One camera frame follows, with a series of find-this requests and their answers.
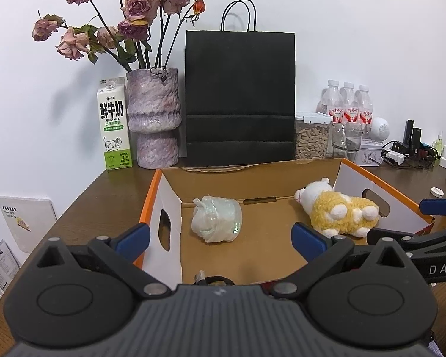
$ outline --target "green label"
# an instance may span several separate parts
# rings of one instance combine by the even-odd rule
[[[107,170],[119,169],[120,167],[131,167],[132,158],[130,149],[117,150],[114,152],[105,152],[104,159],[106,160]]]
[[[124,125],[116,125],[116,126],[105,127],[104,131],[114,131],[114,130],[122,130],[122,129],[124,129]]]

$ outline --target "orange rosebud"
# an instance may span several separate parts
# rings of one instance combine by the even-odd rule
[[[195,0],[194,15],[200,15],[205,11],[205,2],[203,0]]]

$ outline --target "crumpled plastic bag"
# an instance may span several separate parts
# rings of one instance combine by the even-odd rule
[[[241,207],[236,200],[203,196],[195,199],[191,230],[207,243],[231,242],[236,239],[243,222]]]

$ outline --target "stuffed sheep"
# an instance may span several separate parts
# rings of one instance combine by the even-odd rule
[[[366,198],[335,192],[329,179],[310,183],[294,198],[310,217],[312,227],[326,237],[351,234],[366,237],[378,222],[378,206]]]

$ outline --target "round white speaker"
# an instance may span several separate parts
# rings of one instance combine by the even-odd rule
[[[369,137],[374,141],[385,141],[390,136],[388,122],[378,116],[372,118]]]

